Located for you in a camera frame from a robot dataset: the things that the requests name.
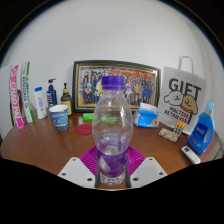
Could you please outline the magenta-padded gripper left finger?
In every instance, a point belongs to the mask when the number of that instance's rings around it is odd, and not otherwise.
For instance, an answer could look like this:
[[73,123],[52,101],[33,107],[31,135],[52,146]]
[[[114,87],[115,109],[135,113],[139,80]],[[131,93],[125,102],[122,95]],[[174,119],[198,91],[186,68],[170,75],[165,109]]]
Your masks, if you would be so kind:
[[98,188],[100,176],[96,147],[87,150],[80,158],[71,157],[58,176],[84,188]]

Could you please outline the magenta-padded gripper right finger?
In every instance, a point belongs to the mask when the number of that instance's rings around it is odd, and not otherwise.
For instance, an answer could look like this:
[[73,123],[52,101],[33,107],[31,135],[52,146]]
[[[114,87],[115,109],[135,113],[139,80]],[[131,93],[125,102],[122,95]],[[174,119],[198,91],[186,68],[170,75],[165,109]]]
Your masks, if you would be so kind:
[[140,188],[166,175],[167,173],[154,157],[145,157],[138,150],[128,148],[125,176],[127,188]]

